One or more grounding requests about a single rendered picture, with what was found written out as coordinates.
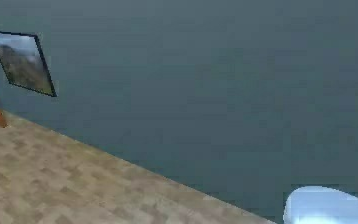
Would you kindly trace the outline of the white toilet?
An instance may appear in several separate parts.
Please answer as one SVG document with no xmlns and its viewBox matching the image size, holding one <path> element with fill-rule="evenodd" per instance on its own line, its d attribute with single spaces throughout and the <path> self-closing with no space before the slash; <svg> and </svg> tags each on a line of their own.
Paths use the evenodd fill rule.
<svg viewBox="0 0 358 224">
<path fill-rule="evenodd" d="M 304 186 L 288 196 L 284 224 L 358 224 L 358 197 L 323 186 Z"/>
</svg>

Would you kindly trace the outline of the black framed landscape picture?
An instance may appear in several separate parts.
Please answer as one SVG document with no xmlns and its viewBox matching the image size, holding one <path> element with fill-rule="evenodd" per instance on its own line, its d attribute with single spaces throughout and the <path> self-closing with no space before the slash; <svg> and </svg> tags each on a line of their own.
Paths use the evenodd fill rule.
<svg viewBox="0 0 358 224">
<path fill-rule="evenodd" d="M 57 96 L 36 34 L 0 31 L 0 64 L 11 85 Z"/>
</svg>

